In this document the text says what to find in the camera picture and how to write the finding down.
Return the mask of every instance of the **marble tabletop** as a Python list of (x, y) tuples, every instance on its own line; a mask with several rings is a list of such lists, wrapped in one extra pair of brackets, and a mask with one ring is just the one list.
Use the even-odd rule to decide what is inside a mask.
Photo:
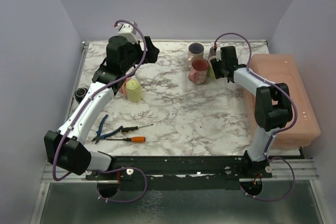
[[(154, 41), (160, 54), (155, 64), (142, 65), (135, 77), (143, 89), (143, 100), (128, 101), (118, 93), (94, 123), (85, 147), (110, 155), (184, 156), (243, 155), (251, 143), (242, 89), (226, 80), (207, 78), (203, 85), (187, 79), (185, 69), (188, 41)], [(212, 44), (203, 42), (207, 57)], [(107, 41), (90, 42), (79, 87), (88, 87), (93, 73), (106, 56)], [(246, 63), (248, 47), (243, 42), (225, 42), (235, 46), (239, 63)], [(253, 54), (268, 54), (265, 42), (252, 42)], [(103, 133), (124, 127), (153, 123), (127, 136), (145, 136), (141, 144), (124, 141), (100, 141), (92, 144), (101, 119), (108, 114)], [(123, 137), (118, 133), (116, 138)], [(298, 155), (298, 150), (271, 150), (276, 155)]]

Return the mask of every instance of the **red mug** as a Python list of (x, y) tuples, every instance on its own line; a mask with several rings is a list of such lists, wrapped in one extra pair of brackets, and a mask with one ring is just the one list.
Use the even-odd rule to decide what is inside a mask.
[(195, 59), (191, 64), (188, 79), (194, 84), (203, 84), (208, 74), (209, 62), (203, 58)]

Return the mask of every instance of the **orange-handled screwdriver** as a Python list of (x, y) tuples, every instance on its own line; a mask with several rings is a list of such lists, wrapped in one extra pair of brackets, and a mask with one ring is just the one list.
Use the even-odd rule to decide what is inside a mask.
[(144, 136), (135, 136), (130, 138), (122, 138), (122, 139), (105, 139), (109, 141), (127, 141), (132, 143), (143, 143), (146, 141), (146, 138)]

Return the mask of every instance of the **pliers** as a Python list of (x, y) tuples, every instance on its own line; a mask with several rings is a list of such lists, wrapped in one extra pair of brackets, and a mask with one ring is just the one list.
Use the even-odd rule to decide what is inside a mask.
[(100, 124), (99, 124), (99, 129), (96, 131), (97, 133), (97, 136), (94, 137), (94, 139), (92, 140), (92, 142), (95, 141), (95, 144), (98, 144), (98, 142), (101, 140), (101, 139), (105, 139), (106, 137), (109, 137), (109, 136), (113, 136), (115, 134), (117, 134), (118, 132), (120, 132), (120, 130), (123, 128), (123, 126), (120, 126), (119, 128), (117, 128), (115, 131), (112, 131), (111, 133), (107, 133), (103, 136), (101, 136), (101, 131), (103, 129), (103, 125), (104, 125), (104, 122), (106, 120), (106, 118), (108, 117), (109, 115), (105, 115), (104, 118), (101, 120)]

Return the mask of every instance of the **gray wall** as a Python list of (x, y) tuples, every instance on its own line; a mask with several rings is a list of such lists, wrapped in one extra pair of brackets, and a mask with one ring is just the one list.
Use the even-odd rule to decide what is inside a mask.
[(119, 18), (145, 35), (214, 39), (228, 31), (270, 39), (293, 0), (61, 0), (84, 40), (107, 40)]
[(81, 40), (60, 0), (0, 0), (0, 222), (28, 223)]
[(308, 151), (315, 158), (330, 210), (336, 209), (335, 83), (336, 0), (294, 0), (270, 42), (271, 52), (295, 56), (321, 136)]

